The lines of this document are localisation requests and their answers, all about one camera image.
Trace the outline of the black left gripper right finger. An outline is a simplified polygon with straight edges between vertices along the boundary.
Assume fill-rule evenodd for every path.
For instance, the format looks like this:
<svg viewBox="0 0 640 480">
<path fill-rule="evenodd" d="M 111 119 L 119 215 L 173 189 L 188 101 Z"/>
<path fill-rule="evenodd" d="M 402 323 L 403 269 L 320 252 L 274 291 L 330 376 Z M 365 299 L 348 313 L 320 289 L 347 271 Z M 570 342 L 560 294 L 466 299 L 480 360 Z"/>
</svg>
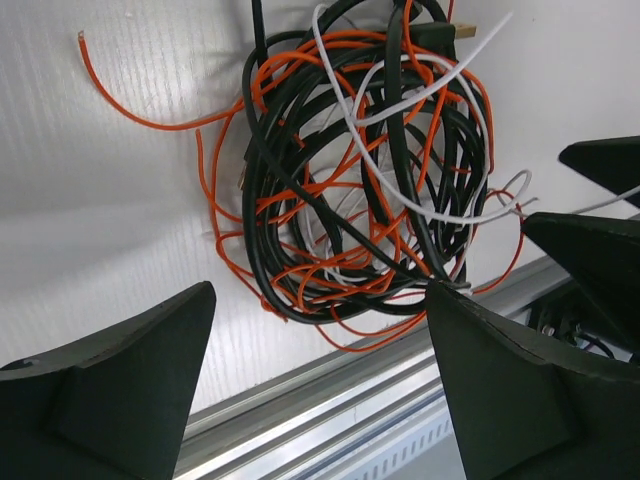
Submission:
<svg viewBox="0 0 640 480">
<path fill-rule="evenodd" d="M 425 305 L 467 478 L 638 478 L 638 366 L 563 344 L 441 284 Z"/>
</svg>

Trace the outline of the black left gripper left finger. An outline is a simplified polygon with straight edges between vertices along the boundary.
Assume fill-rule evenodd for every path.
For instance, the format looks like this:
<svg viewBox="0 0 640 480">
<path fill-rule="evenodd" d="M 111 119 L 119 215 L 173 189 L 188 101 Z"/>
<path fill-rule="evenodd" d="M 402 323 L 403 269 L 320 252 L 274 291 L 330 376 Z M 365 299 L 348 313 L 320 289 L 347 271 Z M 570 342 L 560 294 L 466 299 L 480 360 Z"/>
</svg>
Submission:
<svg viewBox="0 0 640 480">
<path fill-rule="evenodd" d="M 213 323 L 208 281 L 1 369 L 4 479 L 170 479 Z"/>
</svg>

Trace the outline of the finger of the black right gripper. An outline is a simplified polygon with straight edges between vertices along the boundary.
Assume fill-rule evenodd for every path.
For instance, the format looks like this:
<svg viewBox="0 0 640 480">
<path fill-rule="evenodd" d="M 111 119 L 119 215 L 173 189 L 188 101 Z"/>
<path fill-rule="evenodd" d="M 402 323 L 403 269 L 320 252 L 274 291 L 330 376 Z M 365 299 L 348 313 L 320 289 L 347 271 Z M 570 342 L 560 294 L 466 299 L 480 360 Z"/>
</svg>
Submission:
<svg viewBox="0 0 640 480">
<path fill-rule="evenodd" d="M 639 207 L 639 137 L 581 141 L 564 148 L 561 164 Z"/>
</svg>

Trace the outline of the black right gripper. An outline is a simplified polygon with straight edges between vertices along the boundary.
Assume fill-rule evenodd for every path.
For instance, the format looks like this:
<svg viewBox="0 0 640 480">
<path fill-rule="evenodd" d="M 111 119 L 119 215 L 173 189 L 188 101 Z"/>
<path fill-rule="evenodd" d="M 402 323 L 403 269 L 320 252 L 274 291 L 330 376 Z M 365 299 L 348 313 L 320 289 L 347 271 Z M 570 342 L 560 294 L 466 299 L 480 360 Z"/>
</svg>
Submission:
<svg viewBox="0 0 640 480">
<path fill-rule="evenodd" d="M 573 280 L 535 299 L 527 326 L 583 351 L 639 362 L 639 222 L 536 213 L 523 233 Z"/>
</svg>

